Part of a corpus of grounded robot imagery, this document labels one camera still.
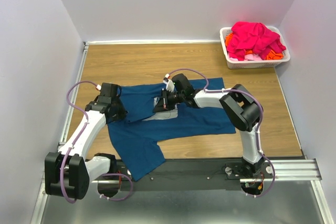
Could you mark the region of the blue t-shirt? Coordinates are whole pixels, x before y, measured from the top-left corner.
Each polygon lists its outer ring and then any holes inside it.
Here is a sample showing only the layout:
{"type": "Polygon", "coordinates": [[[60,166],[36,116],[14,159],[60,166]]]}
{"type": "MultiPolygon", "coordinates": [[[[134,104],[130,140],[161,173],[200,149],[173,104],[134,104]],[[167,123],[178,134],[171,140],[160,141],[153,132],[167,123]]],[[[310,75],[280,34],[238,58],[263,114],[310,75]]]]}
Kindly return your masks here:
{"type": "Polygon", "coordinates": [[[150,120],[154,99],[164,86],[163,83],[123,86],[121,101],[127,116],[107,125],[111,143],[135,181],[164,163],[159,141],[236,132],[223,109],[194,109],[184,103],[177,106],[177,117],[173,118],[169,112],[164,120],[150,120]]]}

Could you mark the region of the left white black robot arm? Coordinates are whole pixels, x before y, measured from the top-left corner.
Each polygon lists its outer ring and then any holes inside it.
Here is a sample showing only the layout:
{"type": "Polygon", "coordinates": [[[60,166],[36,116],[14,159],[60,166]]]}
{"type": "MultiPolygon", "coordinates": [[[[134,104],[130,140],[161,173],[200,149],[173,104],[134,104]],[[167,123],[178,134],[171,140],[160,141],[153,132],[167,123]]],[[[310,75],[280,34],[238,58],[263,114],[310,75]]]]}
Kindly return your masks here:
{"type": "Polygon", "coordinates": [[[91,144],[105,125],[121,121],[127,115],[120,99],[120,85],[102,83],[95,88],[99,94],[80,109],[83,117],[70,139],[57,152],[48,153],[44,161],[46,194],[64,197],[71,204],[84,198],[89,184],[96,178],[130,178],[119,172],[112,154],[98,153],[86,159],[91,144]]]}

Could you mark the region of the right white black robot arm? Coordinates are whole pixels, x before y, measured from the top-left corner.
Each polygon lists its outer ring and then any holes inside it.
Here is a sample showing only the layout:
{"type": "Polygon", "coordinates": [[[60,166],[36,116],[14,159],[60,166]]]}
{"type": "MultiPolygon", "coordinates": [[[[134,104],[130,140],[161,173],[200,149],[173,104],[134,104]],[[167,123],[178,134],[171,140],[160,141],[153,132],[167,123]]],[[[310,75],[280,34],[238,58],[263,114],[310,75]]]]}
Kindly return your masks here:
{"type": "Polygon", "coordinates": [[[263,108],[243,85],[237,84],[231,89],[208,90],[207,82],[204,88],[196,89],[182,73],[172,78],[167,74],[163,83],[165,88],[154,104],[154,113],[172,111],[179,103],[195,109],[224,109],[230,122],[239,130],[243,146],[241,163],[233,171],[247,178],[259,174],[265,161],[259,130],[263,108]]]}

